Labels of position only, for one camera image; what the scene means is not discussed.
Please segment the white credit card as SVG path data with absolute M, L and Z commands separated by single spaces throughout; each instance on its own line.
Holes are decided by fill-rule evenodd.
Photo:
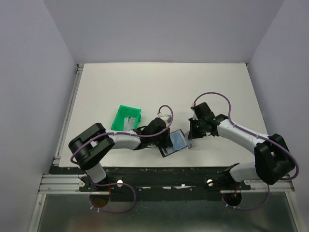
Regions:
M 175 152 L 177 152 L 173 147 L 160 148 L 161 155 L 167 157 Z

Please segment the black leather card holder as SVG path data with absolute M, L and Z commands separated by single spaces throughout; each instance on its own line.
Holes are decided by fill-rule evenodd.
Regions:
M 187 148 L 187 142 L 181 129 L 170 133 L 167 142 L 158 146 L 158 149 L 164 158 L 184 148 Z

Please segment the translucent blue credit card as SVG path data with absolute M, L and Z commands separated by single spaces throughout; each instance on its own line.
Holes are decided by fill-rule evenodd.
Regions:
M 193 147 L 193 142 L 188 138 L 189 131 L 183 133 L 182 130 L 176 130 L 170 134 L 171 141 L 173 143 L 173 148 L 176 151 L 182 150 L 184 148 L 191 149 Z

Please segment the green plastic bin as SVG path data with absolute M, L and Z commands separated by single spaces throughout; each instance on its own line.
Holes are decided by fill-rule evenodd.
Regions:
M 111 129 L 129 131 L 136 129 L 141 121 L 141 109 L 120 105 Z

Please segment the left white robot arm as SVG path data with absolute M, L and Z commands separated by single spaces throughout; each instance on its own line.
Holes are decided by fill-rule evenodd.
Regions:
M 112 149 L 141 150 L 150 146 L 171 147 L 171 115 L 160 115 L 147 126 L 129 131 L 106 130 L 101 123 L 95 123 L 69 142 L 71 162 L 89 176 L 90 185 L 97 191 L 107 185 L 107 174 L 100 161 Z

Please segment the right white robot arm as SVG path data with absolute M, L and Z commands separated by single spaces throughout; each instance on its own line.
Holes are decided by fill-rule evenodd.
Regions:
M 214 182 L 216 186 L 234 189 L 245 180 L 261 180 L 268 185 L 273 185 L 296 167 L 281 135 L 258 135 L 252 130 L 241 129 L 233 125 L 228 116 L 223 114 L 215 116 L 205 102 L 193 105 L 191 109 L 194 115 L 189 119 L 188 138 L 190 140 L 208 135 L 222 137 L 254 155 L 254 162 L 236 163 L 225 169 Z

